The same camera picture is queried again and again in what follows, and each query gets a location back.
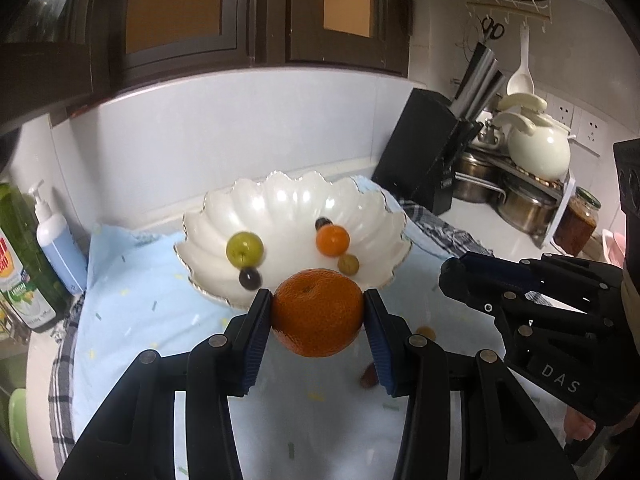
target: white ceramic bowl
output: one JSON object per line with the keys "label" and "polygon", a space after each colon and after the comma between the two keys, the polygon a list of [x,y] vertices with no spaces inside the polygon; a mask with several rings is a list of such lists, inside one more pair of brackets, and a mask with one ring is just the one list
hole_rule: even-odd
{"label": "white ceramic bowl", "polygon": [[315,223],[321,216],[347,229],[348,252],[360,261],[351,279],[362,290],[389,283],[411,249],[402,234],[406,215],[389,211],[381,191],[360,192],[350,178],[331,184],[316,172],[295,180],[276,172],[263,182],[241,179],[229,192],[207,193],[202,211],[184,215],[186,240],[174,249],[197,290],[247,310],[255,291],[242,288],[239,271],[226,259],[229,238],[250,231],[262,239],[258,271],[262,286],[274,292],[300,270],[338,270],[338,258],[323,256],[316,248]]}

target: jar lid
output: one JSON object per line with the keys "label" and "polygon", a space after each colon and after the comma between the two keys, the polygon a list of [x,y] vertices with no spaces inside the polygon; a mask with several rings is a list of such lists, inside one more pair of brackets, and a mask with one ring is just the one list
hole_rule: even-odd
{"label": "jar lid", "polygon": [[600,200],[594,197],[591,193],[589,193],[583,187],[580,187],[580,186],[576,187],[575,193],[577,196],[583,199],[586,203],[591,204],[594,208],[600,209],[602,207]]}

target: tangerine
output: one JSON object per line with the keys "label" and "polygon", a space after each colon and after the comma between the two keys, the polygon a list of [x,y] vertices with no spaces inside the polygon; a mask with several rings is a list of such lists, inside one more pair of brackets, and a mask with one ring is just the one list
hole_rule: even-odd
{"label": "tangerine", "polygon": [[364,318],[360,287],[329,269],[307,269],[287,278],[271,303],[276,338],[304,357],[327,357],[356,339]]}
{"label": "tangerine", "polygon": [[347,229],[335,224],[327,224],[316,233],[316,247],[324,256],[340,256],[349,248]]}

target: wooden cabinet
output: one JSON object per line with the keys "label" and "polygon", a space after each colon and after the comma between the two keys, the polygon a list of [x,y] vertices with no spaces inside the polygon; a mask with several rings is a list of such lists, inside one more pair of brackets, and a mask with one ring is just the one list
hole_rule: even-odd
{"label": "wooden cabinet", "polygon": [[288,0],[287,61],[406,75],[408,0]]}
{"label": "wooden cabinet", "polygon": [[100,0],[112,86],[251,65],[250,0]]}
{"label": "wooden cabinet", "polygon": [[289,63],[407,72],[409,0],[109,1],[119,89]]}
{"label": "wooden cabinet", "polygon": [[320,64],[406,76],[409,8],[409,0],[65,0],[55,37],[31,39],[41,20],[27,12],[18,38],[28,31],[31,43],[0,46],[0,133],[34,114],[227,68]]}

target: knife block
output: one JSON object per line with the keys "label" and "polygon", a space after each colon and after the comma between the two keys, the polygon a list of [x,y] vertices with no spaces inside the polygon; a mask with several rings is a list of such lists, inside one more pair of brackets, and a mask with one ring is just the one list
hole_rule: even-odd
{"label": "knife block", "polygon": [[453,164],[482,125],[457,120],[443,95],[415,88],[372,180],[436,215],[451,208]]}

